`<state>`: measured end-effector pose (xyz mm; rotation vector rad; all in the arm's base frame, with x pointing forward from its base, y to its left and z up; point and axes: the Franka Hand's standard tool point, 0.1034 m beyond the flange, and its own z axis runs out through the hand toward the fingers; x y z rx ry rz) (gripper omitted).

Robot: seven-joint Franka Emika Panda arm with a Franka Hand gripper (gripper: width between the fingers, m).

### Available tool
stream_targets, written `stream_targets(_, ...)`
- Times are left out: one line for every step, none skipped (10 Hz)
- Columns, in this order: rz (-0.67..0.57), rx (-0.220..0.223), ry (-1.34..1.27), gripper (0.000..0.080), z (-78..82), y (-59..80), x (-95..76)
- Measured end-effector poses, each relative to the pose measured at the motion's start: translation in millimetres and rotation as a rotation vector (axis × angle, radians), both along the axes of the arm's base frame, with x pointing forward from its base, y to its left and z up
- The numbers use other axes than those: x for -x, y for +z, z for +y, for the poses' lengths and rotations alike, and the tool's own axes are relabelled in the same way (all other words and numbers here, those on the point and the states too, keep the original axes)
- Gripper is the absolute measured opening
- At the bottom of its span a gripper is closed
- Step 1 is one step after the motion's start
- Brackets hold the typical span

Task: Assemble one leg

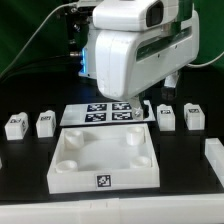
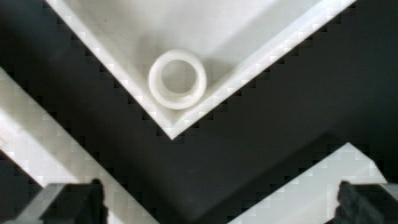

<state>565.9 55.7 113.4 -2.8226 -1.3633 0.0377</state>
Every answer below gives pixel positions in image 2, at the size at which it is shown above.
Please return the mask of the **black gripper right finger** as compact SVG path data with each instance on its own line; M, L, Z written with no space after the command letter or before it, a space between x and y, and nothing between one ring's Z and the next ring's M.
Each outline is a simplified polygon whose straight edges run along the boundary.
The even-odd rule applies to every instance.
M341 182L332 224L398 224L398 184Z

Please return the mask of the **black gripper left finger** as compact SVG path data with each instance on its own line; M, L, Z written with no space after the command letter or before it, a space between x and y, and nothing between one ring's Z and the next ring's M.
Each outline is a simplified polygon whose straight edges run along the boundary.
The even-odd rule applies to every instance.
M16 224L106 224L103 184L50 184L16 218Z

